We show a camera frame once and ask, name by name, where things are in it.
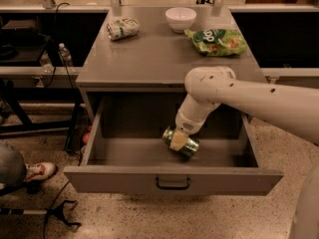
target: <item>sneaker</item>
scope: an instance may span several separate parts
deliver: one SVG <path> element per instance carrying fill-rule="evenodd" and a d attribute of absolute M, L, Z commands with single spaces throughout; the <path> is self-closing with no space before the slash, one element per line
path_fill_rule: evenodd
<path fill-rule="evenodd" d="M 49 178 L 55 173 L 57 166 L 54 163 L 43 162 L 37 164 L 26 164 L 27 175 L 24 179 L 25 182 L 32 180 L 44 180 Z"/>

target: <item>black handle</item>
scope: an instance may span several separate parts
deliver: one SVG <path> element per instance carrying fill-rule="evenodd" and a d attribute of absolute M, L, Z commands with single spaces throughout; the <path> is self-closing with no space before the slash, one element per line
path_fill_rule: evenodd
<path fill-rule="evenodd" d="M 163 190 L 187 190 L 190 187 L 190 179 L 189 178 L 186 179 L 186 185 L 183 185 L 180 187 L 177 187 L 177 186 L 170 187 L 170 186 L 161 186 L 160 179 L 157 177 L 156 186 L 157 188 L 163 189 Z"/>

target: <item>speckled floor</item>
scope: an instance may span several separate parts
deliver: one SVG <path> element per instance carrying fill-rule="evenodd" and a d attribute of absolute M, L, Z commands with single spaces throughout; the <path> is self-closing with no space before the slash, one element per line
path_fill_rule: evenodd
<path fill-rule="evenodd" d="M 66 117 L 70 111 L 54 112 Z M 305 176 L 319 159 L 317 146 L 258 119 L 252 121 L 262 162 L 266 168 L 282 171 L 284 177 L 266 196 L 150 197 L 122 194 L 77 193 L 68 184 L 53 206 L 63 200 L 65 216 L 81 222 L 70 228 L 55 217 L 45 227 L 45 238 L 214 238 L 286 239 Z M 67 183 L 65 165 L 78 159 L 66 153 L 64 130 L 2 137 L 18 148 L 26 162 L 52 161 L 58 172 L 31 195 L 25 189 L 0 198 L 0 207 L 43 210 L 49 208 Z M 44 238 L 44 215 L 1 215 L 0 238 Z"/>

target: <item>can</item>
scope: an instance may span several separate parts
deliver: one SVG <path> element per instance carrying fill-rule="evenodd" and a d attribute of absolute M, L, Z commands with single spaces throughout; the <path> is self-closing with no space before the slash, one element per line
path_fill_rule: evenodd
<path fill-rule="evenodd" d="M 171 146 L 172 139 L 174 134 L 176 133 L 176 129 L 172 127 L 168 127 L 163 133 L 161 139 L 171 148 L 176 150 Z M 188 137 L 185 141 L 185 144 L 179 149 L 177 152 L 183 154 L 185 157 L 192 157 L 199 149 L 199 141 L 194 138 Z"/>
<path fill-rule="evenodd" d="M 140 30 L 140 23 L 137 19 L 123 18 L 107 24 L 109 37 L 112 41 L 134 36 Z"/>

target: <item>chip bag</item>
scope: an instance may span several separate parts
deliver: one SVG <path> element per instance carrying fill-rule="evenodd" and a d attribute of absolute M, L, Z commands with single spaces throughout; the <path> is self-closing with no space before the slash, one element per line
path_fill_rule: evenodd
<path fill-rule="evenodd" d="M 193 32 L 186 29 L 184 33 L 191 38 L 196 49 L 207 56 L 241 54 L 246 49 L 246 42 L 237 30 L 209 29 Z"/>

